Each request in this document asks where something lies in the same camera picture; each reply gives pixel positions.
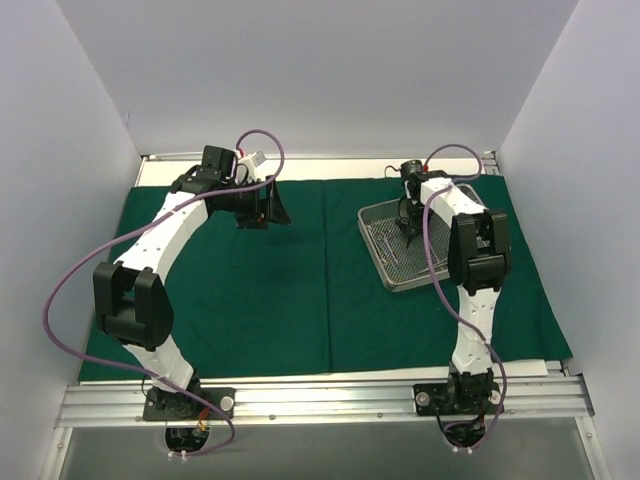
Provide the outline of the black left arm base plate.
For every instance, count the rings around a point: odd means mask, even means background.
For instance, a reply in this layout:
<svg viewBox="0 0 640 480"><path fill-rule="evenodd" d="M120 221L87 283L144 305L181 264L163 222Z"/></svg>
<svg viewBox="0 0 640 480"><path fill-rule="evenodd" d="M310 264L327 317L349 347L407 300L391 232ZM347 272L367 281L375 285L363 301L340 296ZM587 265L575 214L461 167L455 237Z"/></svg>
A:
<svg viewBox="0 0 640 480"><path fill-rule="evenodd" d="M205 388L197 395L229 418L234 415L236 390L228 387ZM171 422L197 420L206 407L200 402L181 393L170 393L157 387L152 387L146 393L146 401L142 419L150 422Z"/></svg>

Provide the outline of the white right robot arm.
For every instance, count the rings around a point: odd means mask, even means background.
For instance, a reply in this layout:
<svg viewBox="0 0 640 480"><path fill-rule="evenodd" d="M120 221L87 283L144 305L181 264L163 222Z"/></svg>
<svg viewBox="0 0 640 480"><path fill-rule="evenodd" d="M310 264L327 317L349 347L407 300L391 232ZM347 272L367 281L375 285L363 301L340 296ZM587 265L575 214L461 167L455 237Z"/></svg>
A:
<svg viewBox="0 0 640 480"><path fill-rule="evenodd" d="M511 270L507 215L471 199L442 171L402 176L404 196L398 202L396 226L405 244L421 239L427 265L433 265L431 234L436 220L449 229L447 272L456 285L459 307L452 366L457 379L444 388L444 400L455 412L469 411L480 400L473 380L491 390L491 336L497 300Z"/></svg>

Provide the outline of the aluminium frame rail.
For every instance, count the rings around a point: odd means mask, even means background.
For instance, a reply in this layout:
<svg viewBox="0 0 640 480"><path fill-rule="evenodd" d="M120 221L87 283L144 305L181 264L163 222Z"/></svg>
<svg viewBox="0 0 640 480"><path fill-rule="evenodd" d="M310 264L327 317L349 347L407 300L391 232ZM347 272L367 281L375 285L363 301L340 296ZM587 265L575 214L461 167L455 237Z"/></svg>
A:
<svg viewBox="0 0 640 480"><path fill-rule="evenodd" d="M554 373L508 380L479 406L446 401L441 378L328 377L304 380L205 381L204 392L233 423L243 425L334 424L466 420L479 413L502 418L581 418L594 410L584 381ZM158 412L135 381L89 382L66 390L61 428L186 426L188 419Z"/></svg>

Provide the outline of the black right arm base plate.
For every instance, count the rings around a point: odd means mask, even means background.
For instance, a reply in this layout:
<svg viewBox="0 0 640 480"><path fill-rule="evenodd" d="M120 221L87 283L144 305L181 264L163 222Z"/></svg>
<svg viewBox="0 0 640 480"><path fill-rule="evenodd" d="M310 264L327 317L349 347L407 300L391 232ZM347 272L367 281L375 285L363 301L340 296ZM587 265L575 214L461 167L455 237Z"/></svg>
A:
<svg viewBox="0 0 640 480"><path fill-rule="evenodd" d="M412 386L412 391L418 416L478 416L504 412L497 384L418 383Z"/></svg>

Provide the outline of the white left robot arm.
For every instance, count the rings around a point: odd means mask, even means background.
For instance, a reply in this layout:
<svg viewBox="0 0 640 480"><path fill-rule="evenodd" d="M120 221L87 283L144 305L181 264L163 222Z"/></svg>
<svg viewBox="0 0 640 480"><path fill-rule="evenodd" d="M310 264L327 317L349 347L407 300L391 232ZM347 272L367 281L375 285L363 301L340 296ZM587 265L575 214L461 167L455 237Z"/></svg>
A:
<svg viewBox="0 0 640 480"><path fill-rule="evenodd" d="M165 281L191 237L218 211L232 213L240 228L291 222L273 176L236 183L217 169L192 168L173 182L152 226L93 272L99 330L136 359L154 387L167 392L166 408L179 419L200 411L202 395L193 385L194 367L172 337L174 309Z"/></svg>

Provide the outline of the silver haemostat clamp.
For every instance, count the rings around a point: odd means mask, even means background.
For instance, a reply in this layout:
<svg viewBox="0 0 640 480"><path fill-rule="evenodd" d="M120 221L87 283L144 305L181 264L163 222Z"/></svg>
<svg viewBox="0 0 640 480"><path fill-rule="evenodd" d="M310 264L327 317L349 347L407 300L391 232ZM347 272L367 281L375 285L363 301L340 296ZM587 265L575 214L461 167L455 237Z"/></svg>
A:
<svg viewBox="0 0 640 480"><path fill-rule="evenodd" d="M447 275L448 274L448 261L446 259L440 261L434 261L432 263L433 270L436 275ZM418 271L419 275L430 275L431 270L429 266L426 265L423 269Z"/></svg>

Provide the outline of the silver forceps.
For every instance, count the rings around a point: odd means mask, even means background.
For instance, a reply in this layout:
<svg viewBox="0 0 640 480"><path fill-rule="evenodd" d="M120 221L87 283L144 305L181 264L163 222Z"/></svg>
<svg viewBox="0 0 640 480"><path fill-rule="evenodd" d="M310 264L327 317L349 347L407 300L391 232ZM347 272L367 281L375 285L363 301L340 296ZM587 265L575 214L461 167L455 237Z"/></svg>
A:
<svg viewBox="0 0 640 480"><path fill-rule="evenodd" d="M390 229L383 230L382 232L374 232L374 244L382 257L384 264L391 263L398 266L399 259L391 245L391 233L392 231Z"/></svg>

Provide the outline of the metal mesh instrument tray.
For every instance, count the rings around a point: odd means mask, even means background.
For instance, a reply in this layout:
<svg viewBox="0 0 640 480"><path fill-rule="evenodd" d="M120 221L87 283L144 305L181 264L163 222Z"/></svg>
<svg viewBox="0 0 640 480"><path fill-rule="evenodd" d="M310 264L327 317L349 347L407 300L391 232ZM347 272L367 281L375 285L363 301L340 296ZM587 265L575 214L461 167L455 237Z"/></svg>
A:
<svg viewBox="0 0 640 480"><path fill-rule="evenodd" d="M470 200L484 206L474 188L469 184L459 185L460 190ZM431 275L419 275L418 271L426 265L426 256L422 237L408 240L396 226L397 205L399 200L391 200L361 208L358 211L358 227L364 243L371 255L384 287L391 292L400 292L432 284ZM384 264L374 244L373 233L390 229L391 245L399 259L399 265ZM429 242L432 262L448 260L450 227L439 217L430 220ZM446 280L447 275L436 275L438 280Z"/></svg>

